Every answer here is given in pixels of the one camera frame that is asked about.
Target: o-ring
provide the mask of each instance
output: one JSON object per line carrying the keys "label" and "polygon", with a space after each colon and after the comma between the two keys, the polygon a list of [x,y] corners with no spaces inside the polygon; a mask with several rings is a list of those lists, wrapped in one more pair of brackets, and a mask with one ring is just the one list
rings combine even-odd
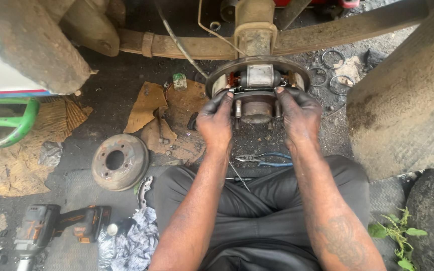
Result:
{"label": "o-ring", "polygon": [[331,89],[331,92],[334,93],[334,94],[336,94],[336,95],[343,95],[343,96],[346,96],[347,92],[346,92],[345,94],[342,94],[342,93],[336,92],[336,91],[333,89],[333,85],[332,85],[332,83],[333,83],[334,78],[337,78],[337,77],[340,77],[340,76],[344,76],[344,77],[348,78],[349,80],[351,80],[351,82],[353,82],[353,85],[356,84],[356,83],[354,82],[353,78],[351,78],[351,77],[349,77],[349,76],[347,76],[347,75],[344,75],[344,74],[338,74],[338,75],[336,75],[335,77],[331,78],[331,80],[329,80],[329,88]]}
{"label": "o-ring", "polygon": [[326,70],[324,70],[321,67],[312,67],[308,71],[310,71],[310,70],[321,70],[321,71],[324,72],[324,81],[322,83],[318,84],[318,85],[313,85],[311,83],[311,86],[313,86],[313,87],[319,87],[319,86],[322,86],[322,85],[324,85],[326,83],[326,81],[328,80],[328,72],[326,72]]}
{"label": "o-ring", "polygon": [[[339,66],[339,67],[331,67],[330,65],[326,64],[326,61],[324,61],[324,56],[325,56],[328,52],[337,52],[337,53],[341,56],[341,58],[342,58],[342,60],[343,60],[342,65]],[[330,50],[330,51],[327,51],[327,52],[325,52],[325,53],[322,54],[321,61],[322,61],[322,63],[323,63],[326,67],[328,67],[328,68],[330,68],[330,69],[333,69],[333,70],[337,70],[337,69],[339,69],[340,67],[346,65],[346,56],[345,56],[343,53],[341,53],[340,51],[338,51],[338,50]]]}

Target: forearm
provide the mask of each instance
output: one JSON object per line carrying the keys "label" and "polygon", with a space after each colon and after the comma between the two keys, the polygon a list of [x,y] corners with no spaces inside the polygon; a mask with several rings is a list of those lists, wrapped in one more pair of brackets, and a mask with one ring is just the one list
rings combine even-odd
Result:
{"label": "forearm", "polygon": [[195,180],[160,237],[150,270],[196,270],[207,252],[229,150],[207,150]]}
{"label": "forearm", "polygon": [[385,270],[365,227],[342,198],[317,142],[291,150],[312,248],[326,270]]}

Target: green metal frame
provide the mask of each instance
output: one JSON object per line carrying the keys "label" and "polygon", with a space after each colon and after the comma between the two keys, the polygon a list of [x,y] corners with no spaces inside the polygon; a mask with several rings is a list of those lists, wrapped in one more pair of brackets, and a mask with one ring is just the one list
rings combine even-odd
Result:
{"label": "green metal frame", "polygon": [[26,104],[22,117],[0,118],[0,127],[15,127],[13,132],[0,139],[0,148],[5,148],[24,138],[31,130],[38,115],[39,102],[34,98],[0,98],[0,104]]}

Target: pliers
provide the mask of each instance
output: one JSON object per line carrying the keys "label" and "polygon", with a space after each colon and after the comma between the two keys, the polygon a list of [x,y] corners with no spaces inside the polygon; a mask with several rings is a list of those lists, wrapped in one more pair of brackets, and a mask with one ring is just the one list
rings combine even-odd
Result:
{"label": "pliers", "polygon": [[271,162],[262,161],[262,160],[257,158],[257,157],[262,157],[262,156],[279,156],[282,158],[292,160],[292,158],[289,155],[285,155],[285,154],[280,153],[280,152],[266,152],[266,153],[262,153],[262,154],[258,154],[258,155],[256,155],[256,154],[243,154],[243,155],[236,156],[235,158],[241,162],[259,162],[259,164],[257,166],[263,166],[263,165],[268,165],[268,166],[272,166],[272,167],[292,166],[292,162],[290,162],[290,163],[271,163]]}

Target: dirty floor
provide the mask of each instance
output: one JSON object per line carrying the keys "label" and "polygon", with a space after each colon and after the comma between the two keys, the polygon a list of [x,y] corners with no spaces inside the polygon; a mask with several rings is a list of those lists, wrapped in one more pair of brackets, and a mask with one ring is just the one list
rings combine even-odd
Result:
{"label": "dirty floor", "polygon": [[[370,0],[362,2],[361,6],[353,11],[360,13],[373,8],[393,3],[391,0]],[[162,1],[162,6],[167,10],[167,19],[174,32],[180,36],[207,37],[208,33],[200,29],[196,23],[198,1]],[[127,28],[138,31],[152,31],[156,34],[166,34],[165,29],[156,14],[151,1],[126,1]],[[216,12],[218,7],[214,3],[204,7],[204,24],[219,20]],[[328,20],[325,16],[316,15],[312,10],[305,10],[293,24],[293,28],[313,25]],[[223,23],[220,34],[229,35],[233,25]],[[346,58],[356,56],[355,62],[357,75],[364,77],[367,73],[365,67],[365,53],[369,48],[391,53],[414,30],[414,28],[402,29],[379,36],[377,38],[363,40],[352,44],[328,48],[289,56],[291,59],[306,67],[322,67],[321,55],[329,49],[343,52]],[[7,231],[0,233],[0,270],[15,270],[17,255],[13,252],[13,242],[16,231],[21,225],[26,206],[30,204],[52,203],[65,205],[65,181],[68,172],[79,169],[90,169],[94,151],[107,138],[122,133],[133,103],[136,101],[138,91],[143,82],[148,81],[163,85],[171,82],[174,73],[182,72],[187,78],[201,81],[195,68],[187,60],[169,59],[163,57],[146,58],[138,54],[120,52],[117,57],[108,57],[84,47],[79,47],[83,58],[91,68],[99,70],[82,88],[81,101],[91,106],[94,111],[81,126],[77,127],[73,134],[63,143],[63,155],[56,169],[45,180],[45,185],[51,190],[44,194],[35,194],[23,197],[1,197],[0,214],[4,214],[7,221]],[[329,61],[336,61],[330,56]],[[197,61],[207,72],[211,72],[225,61]],[[324,155],[341,154],[353,157],[348,139],[346,126],[346,97],[335,95],[329,90],[329,79],[335,75],[333,70],[328,72],[328,82],[320,87],[311,87],[310,94],[323,106],[323,120],[319,140]],[[264,125],[241,125],[239,131],[234,131],[234,148],[232,156],[248,153],[261,153],[265,151],[280,151],[286,153],[283,144],[285,132],[282,123],[275,121],[273,130],[268,130]],[[152,161],[160,164],[172,160],[163,154],[151,154]],[[237,167],[252,167],[254,164],[232,162]],[[39,257],[38,270],[43,270],[44,259],[48,250]]]}

